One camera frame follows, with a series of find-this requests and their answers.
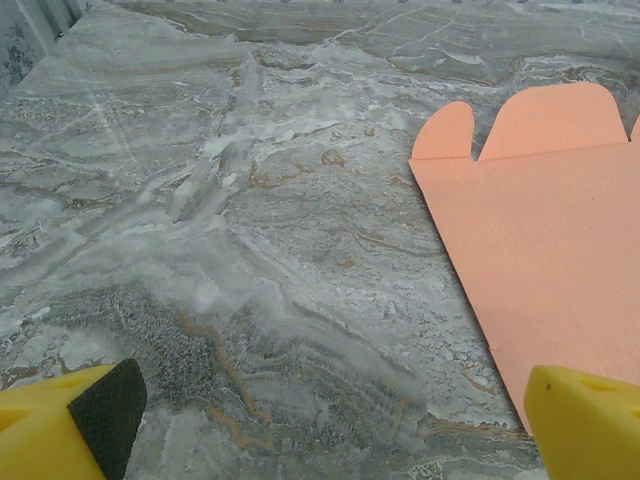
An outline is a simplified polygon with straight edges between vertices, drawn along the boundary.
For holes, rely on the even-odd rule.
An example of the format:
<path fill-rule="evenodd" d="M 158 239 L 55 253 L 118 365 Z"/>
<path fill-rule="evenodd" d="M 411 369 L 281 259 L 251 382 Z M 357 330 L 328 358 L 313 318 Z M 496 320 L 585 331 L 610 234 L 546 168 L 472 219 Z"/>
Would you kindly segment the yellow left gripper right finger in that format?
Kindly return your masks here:
<path fill-rule="evenodd" d="M 557 366 L 536 366 L 524 396 L 551 479 L 639 477 L 639 387 Z"/>

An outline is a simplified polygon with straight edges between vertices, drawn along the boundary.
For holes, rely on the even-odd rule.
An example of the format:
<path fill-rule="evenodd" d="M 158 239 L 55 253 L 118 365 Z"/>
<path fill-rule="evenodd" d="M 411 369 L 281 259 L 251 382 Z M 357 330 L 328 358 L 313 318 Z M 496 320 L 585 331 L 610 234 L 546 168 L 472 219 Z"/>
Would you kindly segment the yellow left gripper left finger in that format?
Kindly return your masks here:
<path fill-rule="evenodd" d="M 147 402 L 128 358 L 1 392 L 3 479 L 122 479 Z"/>

